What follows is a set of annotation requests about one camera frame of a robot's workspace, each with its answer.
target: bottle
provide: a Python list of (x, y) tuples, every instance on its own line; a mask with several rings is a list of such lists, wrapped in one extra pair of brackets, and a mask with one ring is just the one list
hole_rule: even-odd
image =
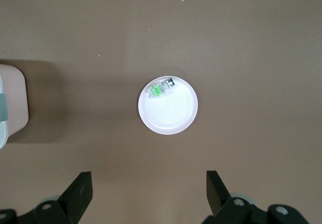
[(160, 97), (163, 94), (165, 94), (167, 90), (171, 89), (174, 86), (175, 86), (175, 82), (173, 81), (172, 78), (170, 78), (164, 82), (160, 82), (149, 87), (147, 89), (147, 92), (150, 94), (151, 98)]

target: green label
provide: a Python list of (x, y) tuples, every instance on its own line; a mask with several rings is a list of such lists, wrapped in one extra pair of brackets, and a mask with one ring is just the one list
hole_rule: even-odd
[(162, 91), (160, 90), (160, 87), (158, 85), (154, 85), (152, 87), (152, 92), (156, 97), (159, 97), (162, 95)]

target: white plate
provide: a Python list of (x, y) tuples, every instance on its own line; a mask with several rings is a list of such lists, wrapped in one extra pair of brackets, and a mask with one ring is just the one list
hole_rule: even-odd
[[(172, 78), (175, 87), (163, 96), (150, 98), (149, 87)], [(194, 121), (198, 111), (198, 99), (192, 87), (178, 77), (159, 77), (149, 82), (142, 90), (138, 102), (139, 114), (144, 124), (154, 132), (176, 134)]]

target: white container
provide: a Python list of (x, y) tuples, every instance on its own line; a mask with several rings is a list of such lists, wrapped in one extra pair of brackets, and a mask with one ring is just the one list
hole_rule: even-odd
[(0, 64), (0, 149), (28, 122), (26, 82), (11, 65)]

